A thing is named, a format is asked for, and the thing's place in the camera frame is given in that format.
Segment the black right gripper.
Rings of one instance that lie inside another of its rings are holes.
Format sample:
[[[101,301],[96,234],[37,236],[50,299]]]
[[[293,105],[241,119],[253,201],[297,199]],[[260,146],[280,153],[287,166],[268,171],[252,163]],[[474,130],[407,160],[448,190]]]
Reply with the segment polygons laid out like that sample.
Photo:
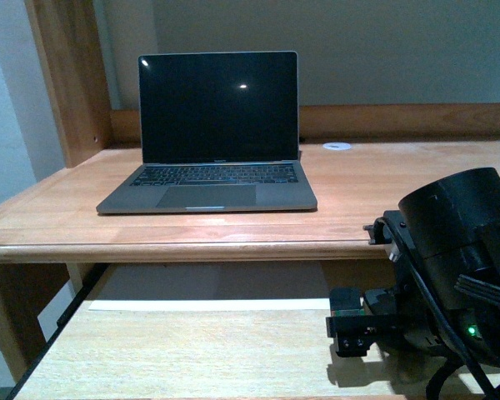
[[[422,305],[400,302],[394,289],[335,287],[329,293],[331,315],[326,317],[327,335],[340,358],[365,357],[376,343],[386,349],[421,352],[448,357],[450,349],[433,326]]]

